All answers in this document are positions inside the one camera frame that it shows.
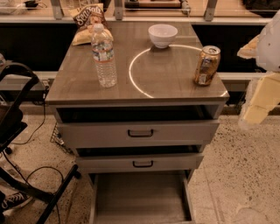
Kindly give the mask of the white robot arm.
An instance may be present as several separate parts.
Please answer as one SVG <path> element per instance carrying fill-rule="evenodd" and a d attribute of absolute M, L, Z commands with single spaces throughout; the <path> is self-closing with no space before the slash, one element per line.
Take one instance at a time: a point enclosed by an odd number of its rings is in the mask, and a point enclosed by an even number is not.
<path fill-rule="evenodd" d="M 264 70 L 249 83 L 241 109 L 239 124 L 245 128 L 254 127 L 280 103 L 280 10 L 237 55 L 255 59 L 256 65 Z"/>

